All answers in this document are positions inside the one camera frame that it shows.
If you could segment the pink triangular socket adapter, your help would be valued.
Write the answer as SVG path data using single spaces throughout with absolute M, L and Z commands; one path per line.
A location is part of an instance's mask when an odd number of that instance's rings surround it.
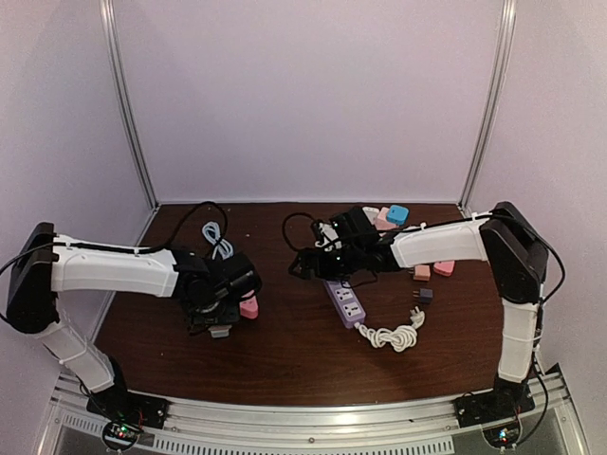
M 244 319 L 254 320 L 259 316 L 259 304 L 254 294 L 244 296 L 244 299 L 239 302 L 240 316 Z

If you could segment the purple power strip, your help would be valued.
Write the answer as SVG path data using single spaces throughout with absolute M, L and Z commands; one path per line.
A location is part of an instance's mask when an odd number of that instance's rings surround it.
M 365 321 L 366 312 L 348 282 L 324 281 L 323 285 L 346 329 Z

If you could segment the salmon pink plug adapter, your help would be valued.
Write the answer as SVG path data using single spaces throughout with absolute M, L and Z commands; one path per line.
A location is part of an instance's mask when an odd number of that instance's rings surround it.
M 428 264 L 418 264 L 410 268 L 409 273 L 416 282 L 428 282 L 432 276 L 432 268 Z

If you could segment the dark grey plug adapter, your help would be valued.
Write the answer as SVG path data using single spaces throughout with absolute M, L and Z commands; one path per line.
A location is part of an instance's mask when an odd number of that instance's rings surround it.
M 421 304 L 430 304 L 433 301 L 434 293 L 430 288 L 418 288 L 413 292 L 416 302 Z

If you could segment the light blue power strip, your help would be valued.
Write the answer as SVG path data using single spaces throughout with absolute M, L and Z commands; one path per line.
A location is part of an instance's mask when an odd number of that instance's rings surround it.
M 209 333 L 213 339 L 223 339 L 230 336 L 230 325 L 213 326 L 209 328 Z

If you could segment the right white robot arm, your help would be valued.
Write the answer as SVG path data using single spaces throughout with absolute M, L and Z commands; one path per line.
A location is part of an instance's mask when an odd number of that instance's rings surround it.
M 380 229 L 371 211 L 354 206 L 329 221 L 313 219 L 313 246 L 296 248 L 290 275 L 346 282 L 422 264 L 480 261 L 489 264 L 504 308 L 502 351 L 486 408 L 503 419 L 523 402 L 533 353 L 542 336 L 549 258 L 555 251 L 510 202 L 468 218 Z

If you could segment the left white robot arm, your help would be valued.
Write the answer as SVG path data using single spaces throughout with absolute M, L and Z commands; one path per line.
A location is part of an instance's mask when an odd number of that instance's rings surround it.
M 10 273 L 3 321 L 39 339 L 82 381 L 93 402 L 117 421 L 136 413 L 136 399 L 118 363 L 58 310 L 59 294 L 101 290 L 174 299 L 186 305 L 194 321 L 214 325 L 237 310 L 243 293 L 218 261 L 167 248 L 88 244 L 56 234 L 47 222 L 32 230 L 20 252 L 2 268 Z

